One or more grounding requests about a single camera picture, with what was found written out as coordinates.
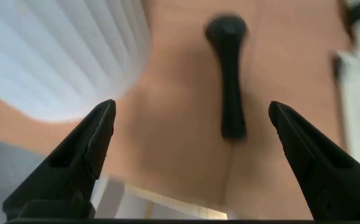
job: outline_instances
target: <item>wooden surface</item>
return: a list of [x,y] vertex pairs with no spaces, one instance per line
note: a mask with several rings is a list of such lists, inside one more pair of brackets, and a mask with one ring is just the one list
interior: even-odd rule
[[[117,100],[104,172],[177,200],[246,218],[311,218],[268,117],[271,100],[296,109],[339,143],[330,55],[348,45],[336,1],[144,1],[152,51],[145,74]],[[203,37],[214,14],[249,27],[241,58],[248,136],[220,135],[217,61]],[[76,123],[33,121],[0,101],[0,141],[48,154]]]

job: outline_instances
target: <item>gray tile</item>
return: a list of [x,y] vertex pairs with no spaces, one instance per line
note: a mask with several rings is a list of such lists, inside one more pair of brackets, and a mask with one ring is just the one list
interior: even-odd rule
[[154,209],[152,210],[151,219],[169,219],[169,220],[201,220],[201,217],[196,217],[189,215],[178,210],[168,208],[161,204],[154,204]]
[[124,193],[116,218],[145,218],[149,201],[129,193]]
[[45,156],[0,143],[0,223],[6,221],[2,203],[43,161]]

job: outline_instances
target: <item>black knob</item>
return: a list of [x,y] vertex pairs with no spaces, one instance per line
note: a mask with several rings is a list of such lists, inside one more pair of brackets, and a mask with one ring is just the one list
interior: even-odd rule
[[221,135],[225,139],[242,139],[246,135],[239,89],[239,52],[246,32],[246,23],[237,15],[216,17],[206,27],[206,38],[216,52],[221,65],[223,80]]

